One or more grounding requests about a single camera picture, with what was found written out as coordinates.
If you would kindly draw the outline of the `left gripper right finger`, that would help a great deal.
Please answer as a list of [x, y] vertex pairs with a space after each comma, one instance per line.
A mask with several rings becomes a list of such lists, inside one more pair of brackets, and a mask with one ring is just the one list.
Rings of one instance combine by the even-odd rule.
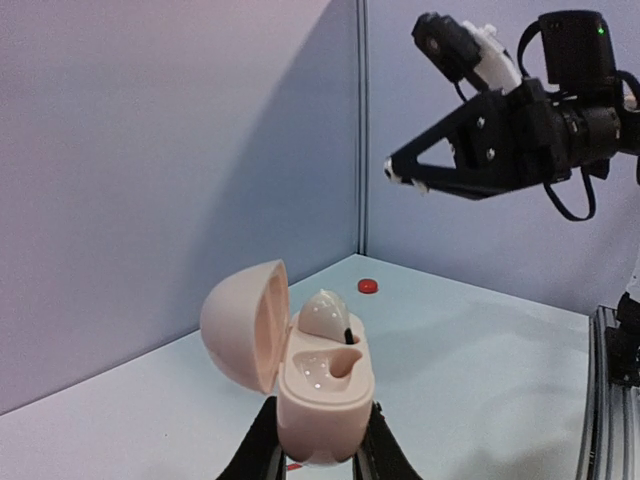
[[357, 480], [421, 480], [396, 441], [374, 402], [364, 439], [352, 459], [352, 478]]

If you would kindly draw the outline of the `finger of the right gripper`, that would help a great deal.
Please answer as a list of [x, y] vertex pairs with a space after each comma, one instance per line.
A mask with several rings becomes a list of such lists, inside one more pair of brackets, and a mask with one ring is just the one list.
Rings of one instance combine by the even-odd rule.
[[[402, 177], [424, 182], [430, 190], [482, 200], [544, 182], [534, 157], [517, 140], [507, 99], [480, 94], [390, 155]], [[421, 163], [419, 157], [446, 140], [454, 165]]]

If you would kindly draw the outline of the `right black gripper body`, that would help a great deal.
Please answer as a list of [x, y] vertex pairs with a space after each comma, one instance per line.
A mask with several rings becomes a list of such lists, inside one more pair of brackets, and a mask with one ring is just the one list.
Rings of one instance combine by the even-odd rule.
[[452, 134], [456, 169], [487, 190], [519, 190], [571, 177], [562, 115], [541, 81], [527, 78], [509, 93], [476, 95]]

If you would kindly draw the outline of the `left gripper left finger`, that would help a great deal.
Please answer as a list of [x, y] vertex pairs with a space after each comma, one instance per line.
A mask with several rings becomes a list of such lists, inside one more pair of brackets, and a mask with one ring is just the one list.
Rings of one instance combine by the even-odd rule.
[[263, 403], [229, 464], [217, 480], [281, 480], [285, 478], [285, 453], [276, 422], [276, 397]]

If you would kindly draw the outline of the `pink charging case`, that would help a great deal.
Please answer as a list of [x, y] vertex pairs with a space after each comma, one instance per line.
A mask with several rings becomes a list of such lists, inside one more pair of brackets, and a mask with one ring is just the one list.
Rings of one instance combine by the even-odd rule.
[[300, 310], [290, 311], [284, 262], [261, 263], [211, 290], [201, 309], [201, 338], [226, 377], [276, 396], [286, 455], [311, 465], [342, 463], [360, 447], [373, 405], [365, 328], [348, 308], [354, 345], [305, 334], [298, 328]]

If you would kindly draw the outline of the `pink earbud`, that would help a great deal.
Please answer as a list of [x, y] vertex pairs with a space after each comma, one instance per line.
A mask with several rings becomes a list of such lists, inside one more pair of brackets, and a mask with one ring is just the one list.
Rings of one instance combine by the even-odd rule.
[[393, 168], [393, 161], [390, 157], [385, 160], [383, 168], [384, 174], [390, 182], [398, 185], [411, 186], [417, 189], [422, 195], [428, 194], [430, 192], [430, 188], [424, 182], [418, 181], [411, 177], [402, 177], [398, 175]]
[[334, 291], [321, 289], [301, 308], [298, 315], [301, 332], [354, 345], [350, 312], [343, 299]]

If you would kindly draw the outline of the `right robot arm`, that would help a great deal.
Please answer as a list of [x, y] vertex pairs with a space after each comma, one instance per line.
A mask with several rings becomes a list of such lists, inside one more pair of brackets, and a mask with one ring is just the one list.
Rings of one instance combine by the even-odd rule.
[[[639, 82], [616, 66], [608, 25], [592, 10], [540, 15], [510, 54], [490, 25], [448, 15], [421, 15], [416, 47], [453, 85], [475, 95], [392, 153], [385, 161], [395, 183], [470, 200], [542, 186], [561, 214], [554, 185], [579, 173], [589, 204], [594, 179], [611, 159], [639, 152]], [[540, 37], [547, 77], [524, 66], [523, 51]]]

